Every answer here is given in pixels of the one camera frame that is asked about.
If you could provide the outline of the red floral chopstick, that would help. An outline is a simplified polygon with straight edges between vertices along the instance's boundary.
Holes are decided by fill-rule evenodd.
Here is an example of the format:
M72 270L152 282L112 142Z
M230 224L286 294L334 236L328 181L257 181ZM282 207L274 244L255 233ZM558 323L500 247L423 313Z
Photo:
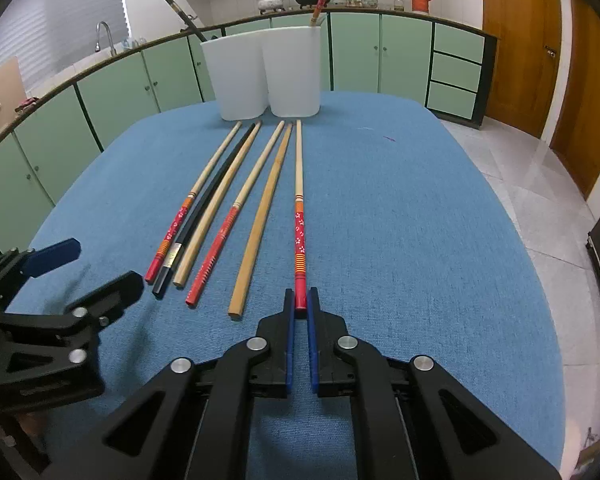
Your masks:
M196 197L198 196L202 187L206 183L209 174L211 174L212 169L215 167L221 155L228 147L228 144L232 142L234 136L236 136L236 133L238 133L240 128L242 128L242 122L238 120L238 122L235 122L233 128L230 129L230 132L227 133L227 136L224 138L222 143L219 145L219 147L213 153L211 158L208 160L207 165L204 166L204 169L201 171L194 185L187 193L185 200L183 200L183 203L181 204L180 209L176 213L173 221L171 222L169 229L166 231L166 234L164 234L163 240L160 243L154 255L154 258L152 259L147 272L145 273L145 282L147 284L152 284L155 281L158 275L158 271L161 268L163 261L166 258L166 255L168 254L168 251L171 247L172 240L174 239L174 236L178 234L178 230L180 229L180 226L182 225L183 221L188 215L190 207L193 205L194 201L196 200Z
M306 318L306 224L303 209L302 122L296 121L296 174L294 175L294 312Z

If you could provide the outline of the black chopstick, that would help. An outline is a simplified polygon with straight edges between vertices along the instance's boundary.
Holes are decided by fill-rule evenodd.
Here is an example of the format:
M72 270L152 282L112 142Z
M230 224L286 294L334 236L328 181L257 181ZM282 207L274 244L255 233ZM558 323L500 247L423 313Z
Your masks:
M209 205L213 192L220 184L222 177L224 177L224 174L227 172L230 163L234 160L239 149L242 147L242 144L244 144L245 140L247 140L247 136L250 133L250 128L253 124L254 122L249 126L244 135L237 141L233 151L230 152L230 154L222 163L220 169L212 177L211 182L202 193L201 198L198 198L197 196L193 205L190 207L188 215L178 230L178 234L176 234L172 240L171 247L163 261L161 268L158 271L155 281L151 284L151 292L156 299L162 299L166 293L166 290L169 288L169 285L172 281L172 276L180 264L186 245L193 236L199 220Z
M194 34L200 42L206 42L207 38L204 34L199 30L199 28L195 25L194 20L184 12L184 10L178 5L175 0L164 0L170 8L178 14L178 17L184 22L186 25L186 30Z

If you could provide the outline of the red striped chopstick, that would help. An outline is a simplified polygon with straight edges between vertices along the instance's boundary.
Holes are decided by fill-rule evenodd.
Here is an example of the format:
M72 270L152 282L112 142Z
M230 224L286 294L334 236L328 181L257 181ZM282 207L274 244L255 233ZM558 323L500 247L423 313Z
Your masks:
M245 180L244 185L240 189L236 200L234 200L234 204L230 207L230 210L228 211L227 216L225 217L218 234L216 234L216 237L208 251L208 254L206 255L206 258L204 258L204 262L202 263L201 268L198 271L198 274L196 275L192 288L189 289L189 292L186 296L185 302L189 307L194 308L198 304L198 300L201 296L202 291L204 290L204 286L206 286L206 284L208 283L209 276L213 271L215 263L219 259L220 253L222 252L227 237L230 235L230 230L234 226L238 214L242 210L242 205L245 203L253 185L256 183L260 171L262 170L264 163L268 159L268 155L271 153L272 148L274 148L274 145L280 133L282 132L284 125L285 122L283 120L281 120L277 124L274 132L272 133L272 136L270 137L270 140L268 141L268 144L265 145L263 152L254 164L247 180Z

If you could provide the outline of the light wooden chopstick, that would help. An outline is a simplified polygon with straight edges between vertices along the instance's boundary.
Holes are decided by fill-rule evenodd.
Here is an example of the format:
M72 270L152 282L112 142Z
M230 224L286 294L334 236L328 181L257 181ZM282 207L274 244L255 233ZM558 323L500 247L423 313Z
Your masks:
M224 177L222 177L220 184L213 192L210 203L199 220L198 226L196 226L196 230L194 231L193 236L190 238L185 248L185 252L181 258L180 264L176 268L176 272L172 281L176 288L183 289L185 287L189 278L189 274L192 272L192 267L198 252L200 252L200 248L202 244L204 244L204 239L206 238L210 226L212 225L212 222L216 216L216 212L218 211L219 206L222 204L224 196L232 184L235 174L242 164L242 161L249 152L251 144L253 144L253 141L256 138L261 126L262 122L260 120L252 125L250 128L250 133L247 136L247 140L245 140L245 143L242 144L242 147L239 149L234 160L230 163L230 166L228 167L227 172L224 174Z

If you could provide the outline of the green lower kitchen cabinets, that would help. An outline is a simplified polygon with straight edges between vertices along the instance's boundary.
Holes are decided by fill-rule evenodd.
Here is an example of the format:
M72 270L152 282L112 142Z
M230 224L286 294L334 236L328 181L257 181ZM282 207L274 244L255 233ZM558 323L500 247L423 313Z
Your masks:
M331 10L321 24L326 91L377 92L479 127L498 40L398 11ZM0 128L0 253L30 243L82 171L139 120L214 98L200 42L186 32L99 62Z

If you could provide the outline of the blue table mat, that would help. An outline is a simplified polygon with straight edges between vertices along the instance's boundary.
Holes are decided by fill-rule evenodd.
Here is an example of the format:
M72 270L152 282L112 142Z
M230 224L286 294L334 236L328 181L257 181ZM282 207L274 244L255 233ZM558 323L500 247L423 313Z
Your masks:
M184 194L230 127L204 103L132 125L73 183L35 248L75 238L80 258L27 282L10 306L53 314L128 271L145 272ZM553 465L562 460L562 357L534 265L491 185L419 104L330 92L289 142L240 321L227 313L254 214L256 184L196 307L151 292L100 335L106 385L55 408L58 460L180 356L220 356L278 312L294 284L294 185L304 184L306 280L325 311L382 354L426 354Z

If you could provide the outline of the window blinds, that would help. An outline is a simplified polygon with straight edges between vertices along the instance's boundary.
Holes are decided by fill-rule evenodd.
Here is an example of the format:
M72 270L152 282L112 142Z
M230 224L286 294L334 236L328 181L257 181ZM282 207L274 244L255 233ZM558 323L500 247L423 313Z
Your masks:
M32 89L128 36L122 0L12 0L0 17L0 65L18 60L23 87Z

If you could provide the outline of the left white plastic holder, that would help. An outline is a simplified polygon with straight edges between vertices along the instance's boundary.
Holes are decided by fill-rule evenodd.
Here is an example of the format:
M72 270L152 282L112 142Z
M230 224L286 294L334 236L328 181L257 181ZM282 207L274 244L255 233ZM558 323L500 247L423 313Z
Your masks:
M260 117L268 108L263 34L242 32L201 46L221 117L228 122Z

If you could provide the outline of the white plastic holder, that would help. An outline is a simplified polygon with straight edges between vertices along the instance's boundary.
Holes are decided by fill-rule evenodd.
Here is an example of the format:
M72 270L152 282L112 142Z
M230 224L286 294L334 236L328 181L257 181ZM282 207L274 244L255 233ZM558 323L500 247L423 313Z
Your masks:
M268 102L280 118L307 118L321 107L321 29L272 28L263 33Z
M260 117L268 108L263 34L242 32L201 46L221 117L228 122Z

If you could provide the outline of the black chopstick in holder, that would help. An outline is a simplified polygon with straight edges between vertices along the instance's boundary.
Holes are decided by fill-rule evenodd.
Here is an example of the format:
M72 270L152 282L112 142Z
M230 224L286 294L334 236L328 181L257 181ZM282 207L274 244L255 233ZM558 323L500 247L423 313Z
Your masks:
M186 30L194 34L200 42L206 42L207 38L204 34L199 30L199 28L195 25L194 20L184 12L184 10L178 5L175 0L164 0L170 8L178 14L178 17L184 22L186 25Z

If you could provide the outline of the right white plastic holder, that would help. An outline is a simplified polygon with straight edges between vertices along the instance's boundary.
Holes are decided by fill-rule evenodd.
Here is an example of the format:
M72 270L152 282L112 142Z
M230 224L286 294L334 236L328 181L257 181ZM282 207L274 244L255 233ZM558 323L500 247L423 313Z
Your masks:
M307 118L321 107L321 29L272 28L263 33L268 102L280 118Z

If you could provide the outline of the white cooking pot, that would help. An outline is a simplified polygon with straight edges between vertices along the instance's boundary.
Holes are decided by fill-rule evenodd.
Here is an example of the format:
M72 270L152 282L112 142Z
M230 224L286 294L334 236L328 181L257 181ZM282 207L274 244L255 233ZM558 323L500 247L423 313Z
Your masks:
M284 0L257 0L257 8L261 14L285 10Z

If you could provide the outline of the right wooden door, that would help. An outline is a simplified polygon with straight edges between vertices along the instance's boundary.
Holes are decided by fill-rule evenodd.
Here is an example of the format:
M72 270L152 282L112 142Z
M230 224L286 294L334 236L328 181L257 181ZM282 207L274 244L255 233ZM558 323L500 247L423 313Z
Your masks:
M584 197L600 176L600 17L571 0L572 47L566 93L550 147Z

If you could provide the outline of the glass jars on counter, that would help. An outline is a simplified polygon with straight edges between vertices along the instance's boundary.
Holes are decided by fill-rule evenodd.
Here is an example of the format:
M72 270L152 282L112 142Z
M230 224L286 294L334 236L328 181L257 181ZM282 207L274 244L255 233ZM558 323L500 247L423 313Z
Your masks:
M365 8L400 11L405 10L404 0L392 0L389 3L382 3L380 0L330 0L331 6L337 8Z

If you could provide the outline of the left wooden door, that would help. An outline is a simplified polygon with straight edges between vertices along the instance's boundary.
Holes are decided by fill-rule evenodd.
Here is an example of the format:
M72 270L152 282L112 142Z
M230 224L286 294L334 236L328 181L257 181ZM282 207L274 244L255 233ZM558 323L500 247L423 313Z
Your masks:
M483 0L482 29L498 38L486 114L542 136L559 67L560 0Z

